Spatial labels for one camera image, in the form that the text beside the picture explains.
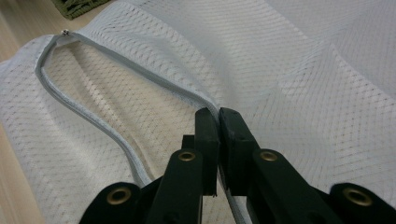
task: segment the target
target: mesh laundry bag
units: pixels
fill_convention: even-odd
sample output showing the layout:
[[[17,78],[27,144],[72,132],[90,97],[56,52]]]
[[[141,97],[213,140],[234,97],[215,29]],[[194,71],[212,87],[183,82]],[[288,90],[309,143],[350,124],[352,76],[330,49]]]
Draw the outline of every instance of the mesh laundry bag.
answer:
[[[194,112],[241,112],[312,186],[396,205],[396,2],[119,1],[0,64],[0,116],[48,223],[163,174]],[[203,223],[249,223],[218,184]]]

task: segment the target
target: metal screw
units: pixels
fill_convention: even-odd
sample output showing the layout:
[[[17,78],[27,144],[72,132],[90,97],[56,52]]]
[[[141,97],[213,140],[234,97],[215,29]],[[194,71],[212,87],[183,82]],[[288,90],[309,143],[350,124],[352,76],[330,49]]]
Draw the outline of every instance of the metal screw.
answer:
[[[269,152],[269,151],[264,151],[260,154],[260,157],[262,157],[263,160],[265,161],[276,161],[277,160],[277,155]]]
[[[351,202],[361,205],[361,206],[370,206],[373,203],[373,200],[358,189],[346,188],[343,190],[344,196],[350,200]]]
[[[125,203],[129,198],[131,198],[131,191],[126,187],[113,189],[107,194],[107,202],[112,205]]]
[[[178,154],[178,159],[181,161],[192,161],[195,159],[195,154],[192,152],[182,152]]]

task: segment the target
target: table surface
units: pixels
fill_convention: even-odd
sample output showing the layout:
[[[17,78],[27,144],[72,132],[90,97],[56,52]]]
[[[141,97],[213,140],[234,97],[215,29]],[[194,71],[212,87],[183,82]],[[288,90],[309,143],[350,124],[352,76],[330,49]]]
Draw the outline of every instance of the table surface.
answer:
[[[69,21],[50,0],[0,0],[0,62],[10,59],[28,41],[77,30],[110,2]],[[35,197],[0,123],[0,224],[44,223]]]

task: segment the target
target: white mesh fabric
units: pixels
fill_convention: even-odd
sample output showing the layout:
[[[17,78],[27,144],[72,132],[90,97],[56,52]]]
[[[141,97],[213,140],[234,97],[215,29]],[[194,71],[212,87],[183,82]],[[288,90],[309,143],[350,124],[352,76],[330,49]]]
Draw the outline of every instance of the white mesh fabric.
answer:
[[[217,107],[240,111],[261,147],[282,152],[314,187],[328,191],[335,183],[353,182],[396,206],[395,11],[396,2],[390,0],[119,1],[78,32]],[[22,49],[25,55],[21,53],[0,67],[1,118],[46,219],[76,222],[82,209],[75,213],[75,206],[80,205],[69,208],[69,203],[60,202],[68,202],[70,195],[38,193],[44,178],[35,179],[34,164],[41,158],[47,158],[41,164],[52,160],[40,142],[61,146],[58,141],[62,143],[67,136],[67,144],[74,146],[78,134],[64,131],[58,138],[46,137],[54,133],[21,134],[29,125],[47,130],[72,123],[77,126],[71,125],[70,132],[86,124],[84,133],[99,134],[64,107],[54,106],[56,102],[35,80],[32,58],[46,43],[48,40],[43,40],[33,44],[36,49]],[[197,105],[131,74],[78,42],[56,49],[48,60],[46,72],[58,88],[127,139],[152,177],[161,175],[168,160],[165,157],[179,147],[183,133],[191,133]],[[98,94],[92,94],[92,83],[105,94],[105,104],[97,100]],[[35,97],[26,90],[40,94]],[[32,109],[35,99],[40,102],[39,112]],[[161,105],[166,113],[152,112],[159,108],[155,105]],[[50,120],[57,122],[32,119],[44,116],[42,108],[56,112],[56,119]],[[143,113],[145,109],[152,113]],[[162,132],[163,127],[172,136],[165,143],[169,147],[153,148],[166,139],[168,132]],[[29,140],[37,135],[44,137],[38,142]],[[93,134],[83,140],[91,144],[91,139],[96,139]],[[97,143],[95,149],[107,152],[114,147],[111,152],[122,155],[114,143],[106,143]],[[25,156],[24,148],[37,148],[45,154],[28,160],[31,157]],[[95,167],[111,163],[96,156],[90,156],[97,160]],[[101,175],[111,173],[110,163]],[[127,164],[117,169],[126,172]],[[95,181],[113,180],[101,175]],[[56,172],[51,176],[60,178]],[[83,190],[74,187],[76,195]],[[87,203],[94,197],[91,194],[81,200]],[[66,215],[57,217],[56,206]],[[205,199],[204,209],[204,223],[232,222],[223,194]]]
[[[0,115],[47,223],[78,223],[100,190],[134,182],[120,147],[57,102],[35,75],[43,36],[0,67]]]

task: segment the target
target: green object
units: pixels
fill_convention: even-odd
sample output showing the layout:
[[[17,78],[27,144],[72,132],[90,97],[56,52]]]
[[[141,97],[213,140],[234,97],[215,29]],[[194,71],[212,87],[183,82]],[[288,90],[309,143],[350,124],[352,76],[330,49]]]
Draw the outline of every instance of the green object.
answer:
[[[51,0],[53,4],[58,8],[61,14],[69,19],[73,20],[75,17],[79,17],[82,14],[98,7],[109,0]]]

